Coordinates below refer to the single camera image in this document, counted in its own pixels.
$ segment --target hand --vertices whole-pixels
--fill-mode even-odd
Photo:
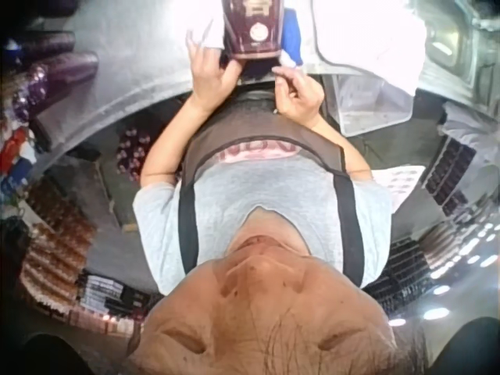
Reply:
[[[315,127],[325,97],[321,85],[297,69],[275,66],[273,72],[278,112],[309,129]]]
[[[193,75],[192,101],[206,114],[212,114],[236,87],[243,66],[231,60],[225,70],[221,69],[220,50],[195,44],[191,35],[187,36],[187,49]]]

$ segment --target sink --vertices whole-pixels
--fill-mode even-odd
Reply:
[[[472,25],[453,0],[416,0],[427,29],[426,54],[434,63],[467,80],[473,60]]]

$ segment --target gray t-shirt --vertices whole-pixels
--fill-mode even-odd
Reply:
[[[331,173],[299,154],[211,166],[195,183],[198,264],[222,257],[247,216],[261,207],[282,215],[297,228],[312,255],[342,271],[341,197],[332,181]],[[365,249],[365,286],[380,276],[388,259],[391,196],[373,181],[353,184]],[[134,200],[149,269],[165,295],[185,276],[177,226],[179,191],[179,184],[156,183],[142,188]]]

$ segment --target black apron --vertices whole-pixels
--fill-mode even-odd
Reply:
[[[343,274],[356,286],[363,281],[363,238],[355,210],[352,181],[345,172],[344,150],[310,129],[274,114],[274,97],[268,92],[247,93],[214,115],[191,139],[184,156],[179,200],[179,245],[184,271],[198,263],[198,228],[195,181],[204,165],[218,152],[242,142],[278,140],[301,147],[325,170],[335,175],[338,215],[344,253]]]

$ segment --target stainless steel counter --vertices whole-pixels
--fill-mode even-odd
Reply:
[[[308,73],[360,74],[356,69],[324,62],[316,50],[310,2],[290,0],[301,25],[302,58]],[[58,157],[125,116],[191,90],[184,45],[190,12],[186,0],[107,0],[82,2],[68,20],[49,20],[47,30],[74,30],[77,51],[97,52],[97,77],[70,98],[39,116],[53,142],[50,153],[34,167],[40,175]],[[424,90],[472,104],[472,88],[426,61],[420,79]]]

